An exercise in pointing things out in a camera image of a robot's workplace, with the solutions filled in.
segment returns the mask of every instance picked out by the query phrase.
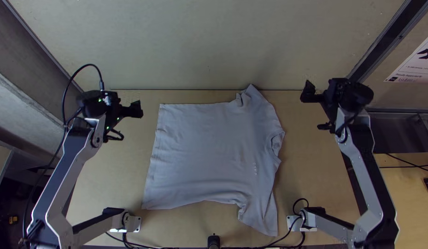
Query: t-shirt hem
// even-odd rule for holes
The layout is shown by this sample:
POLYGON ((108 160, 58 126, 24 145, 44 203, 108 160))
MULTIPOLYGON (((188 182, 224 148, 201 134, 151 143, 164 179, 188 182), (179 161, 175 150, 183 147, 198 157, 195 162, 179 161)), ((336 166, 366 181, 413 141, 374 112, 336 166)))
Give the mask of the t-shirt hem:
POLYGON ((272 236, 272 237, 276 237, 278 235, 278 231, 275 231, 275 230, 265 230, 265 231, 262 231, 262 230, 260 230, 260 227, 258 227, 258 226, 251 225, 251 224, 245 222, 244 220, 241 220, 241 222, 243 222, 244 224, 252 227, 253 229, 259 231, 260 233, 262 233, 264 235, 272 236))

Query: t-shirt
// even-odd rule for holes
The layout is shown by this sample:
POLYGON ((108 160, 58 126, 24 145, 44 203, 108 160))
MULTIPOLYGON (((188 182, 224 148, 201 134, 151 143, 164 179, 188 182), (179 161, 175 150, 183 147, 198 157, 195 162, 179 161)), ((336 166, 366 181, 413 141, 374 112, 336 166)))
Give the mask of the t-shirt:
POLYGON ((277 236, 272 186, 283 137, 274 107, 253 85, 231 102, 161 104, 142 208, 236 204, 238 220, 277 236))

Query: metal frame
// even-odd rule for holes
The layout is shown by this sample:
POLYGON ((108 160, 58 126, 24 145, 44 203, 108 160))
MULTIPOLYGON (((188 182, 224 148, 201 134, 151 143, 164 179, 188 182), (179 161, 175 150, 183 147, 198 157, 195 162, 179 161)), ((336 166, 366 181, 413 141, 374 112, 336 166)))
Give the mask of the metal frame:
POLYGON ((103 143, 105 119, 105 114, 97 119, 85 119, 90 128, 74 123, 68 132, 63 144, 64 154, 31 214, 32 221, 27 233, 32 248, 78 248, 109 230, 140 231, 141 217, 131 216, 122 208, 106 208, 102 215, 75 226, 66 220, 70 197, 80 171, 103 143))
POLYGON ((362 83, 428 11, 428 0, 406 0, 385 29, 346 76, 362 83))

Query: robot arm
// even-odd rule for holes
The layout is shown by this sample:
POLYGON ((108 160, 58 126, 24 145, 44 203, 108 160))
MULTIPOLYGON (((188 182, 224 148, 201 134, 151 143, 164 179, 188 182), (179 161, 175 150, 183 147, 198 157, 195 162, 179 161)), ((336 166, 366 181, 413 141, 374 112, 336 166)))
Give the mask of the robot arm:
MULTIPOLYGON (((318 128, 335 134, 348 171, 355 173, 354 191, 361 190, 364 199, 357 200, 361 217, 355 224, 327 215, 322 207, 305 207, 299 213, 303 223, 294 224, 293 231, 320 229, 348 248, 394 248, 399 231, 396 211, 372 154, 375 142, 364 110, 372 98, 373 92, 367 86, 344 78, 331 79, 329 88, 320 95, 315 94, 312 83, 306 82, 301 101, 322 105, 329 122, 318 128)), ((299 216, 287 216, 288 226, 299 216)))
POLYGON ((32 221, 27 228, 31 248, 79 248, 109 230, 140 231, 141 217, 131 216, 122 208, 105 208, 102 215, 74 226, 66 220, 70 197, 85 162, 104 142, 123 139, 123 135, 113 129, 122 118, 143 116, 139 101, 123 107, 115 92, 86 92, 79 102, 86 127, 75 122, 67 133, 63 156, 31 214, 32 221), (110 131, 119 137, 110 136, 110 131))

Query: poster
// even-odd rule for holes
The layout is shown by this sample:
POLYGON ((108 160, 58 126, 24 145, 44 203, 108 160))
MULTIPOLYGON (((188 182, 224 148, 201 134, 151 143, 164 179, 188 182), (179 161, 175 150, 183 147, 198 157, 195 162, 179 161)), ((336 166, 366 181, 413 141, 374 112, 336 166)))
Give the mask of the poster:
POLYGON ((384 82, 428 83, 428 38, 384 82))

